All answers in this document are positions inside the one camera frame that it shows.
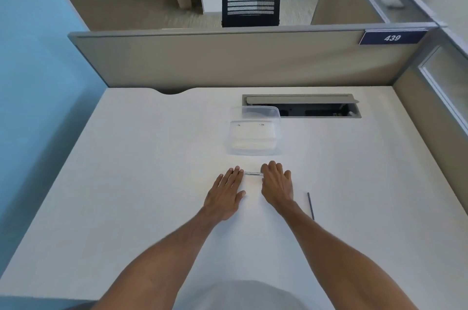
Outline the person's left hand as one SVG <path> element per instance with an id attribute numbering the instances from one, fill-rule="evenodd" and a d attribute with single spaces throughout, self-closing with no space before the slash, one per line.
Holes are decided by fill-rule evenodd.
<path id="1" fill-rule="evenodd" d="M 213 186 L 210 188 L 201 208 L 202 214 L 212 220 L 214 223 L 228 220 L 238 210 L 238 208 L 235 208 L 235 196 L 239 191 L 242 191 L 240 189 L 241 184 L 238 189 L 229 188 L 229 177 L 232 173 L 231 171 L 234 168 L 228 169 L 223 174 L 224 187 L 219 188 L 218 190 L 213 190 Z M 244 170 L 241 169 L 241 183 L 243 181 L 243 176 Z"/>

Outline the person's right hand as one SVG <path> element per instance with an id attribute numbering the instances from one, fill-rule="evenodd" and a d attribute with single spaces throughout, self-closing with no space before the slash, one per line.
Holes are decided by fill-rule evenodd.
<path id="1" fill-rule="evenodd" d="M 271 160 L 268 164 L 270 175 L 268 180 L 268 187 L 266 191 L 261 191 L 266 201 L 282 215 L 293 204 L 293 182 L 292 186 L 287 185 L 285 182 L 283 171 L 283 180 L 275 180 L 274 167 L 275 161 Z"/>

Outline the person's right forearm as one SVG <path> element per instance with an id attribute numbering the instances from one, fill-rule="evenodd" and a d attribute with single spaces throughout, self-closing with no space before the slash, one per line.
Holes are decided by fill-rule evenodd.
<path id="1" fill-rule="evenodd" d="M 272 206 L 293 232 L 335 310 L 418 310 L 380 266 L 326 231 L 295 201 Z"/>

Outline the person's left forearm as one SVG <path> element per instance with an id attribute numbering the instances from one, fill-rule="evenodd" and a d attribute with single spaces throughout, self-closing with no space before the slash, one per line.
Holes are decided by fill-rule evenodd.
<path id="1" fill-rule="evenodd" d="M 208 236 L 232 215 L 202 207 L 132 260 L 91 310 L 171 310 Z"/>

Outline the clear plastic hinged box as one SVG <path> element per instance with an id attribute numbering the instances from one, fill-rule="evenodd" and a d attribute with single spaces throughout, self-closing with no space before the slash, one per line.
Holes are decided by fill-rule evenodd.
<path id="1" fill-rule="evenodd" d="M 230 155 L 273 156 L 282 153 L 280 111 L 275 106 L 230 108 L 225 150 Z"/>

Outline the person's grey shirt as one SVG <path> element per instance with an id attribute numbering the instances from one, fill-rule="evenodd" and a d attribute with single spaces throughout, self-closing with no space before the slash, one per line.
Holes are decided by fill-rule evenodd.
<path id="1" fill-rule="evenodd" d="M 254 280 L 214 284 L 187 301 L 180 310 L 308 310 L 290 292 Z"/>

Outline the grey desk partition panel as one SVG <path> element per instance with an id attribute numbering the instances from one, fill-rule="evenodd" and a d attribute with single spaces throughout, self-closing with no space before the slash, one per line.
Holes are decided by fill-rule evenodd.
<path id="1" fill-rule="evenodd" d="M 406 45 L 359 45 L 371 29 L 336 26 L 88 31 L 68 37 L 108 87 L 178 93 L 209 87 L 387 86 L 437 29 Z"/>

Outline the grey glass-topped side partition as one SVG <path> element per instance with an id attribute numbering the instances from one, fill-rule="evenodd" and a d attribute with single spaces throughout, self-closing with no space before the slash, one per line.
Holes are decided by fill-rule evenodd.
<path id="1" fill-rule="evenodd" d="M 437 29 L 393 88 L 441 170 L 468 170 L 468 43 Z"/>

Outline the blue number sign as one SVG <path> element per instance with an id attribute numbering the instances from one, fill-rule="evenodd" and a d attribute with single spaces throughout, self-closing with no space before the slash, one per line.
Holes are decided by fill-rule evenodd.
<path id="1" fill-rule="evenodd" d="M 418 44 L 427 33 L 427 29 L 366 30 L 359 45 Z"/>

